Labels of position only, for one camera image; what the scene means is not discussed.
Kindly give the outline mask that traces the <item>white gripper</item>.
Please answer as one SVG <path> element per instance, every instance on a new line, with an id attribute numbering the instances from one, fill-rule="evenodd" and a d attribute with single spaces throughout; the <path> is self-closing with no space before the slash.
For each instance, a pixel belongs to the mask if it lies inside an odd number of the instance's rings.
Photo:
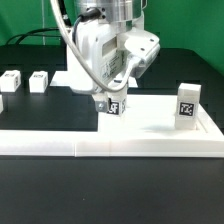
<path id="1" fill-rule="evenodd" d="M 159 38 L 137 25 L 101 22 L 98 18 L 79 16 L 69 33 L 84 69 L 67 46 L 69 87 L 76 93 L 94 95 L 98 112 L 108 111 L 107 89 L 118 91 L 128 79 L 140 78 L 160 51 Z"/>

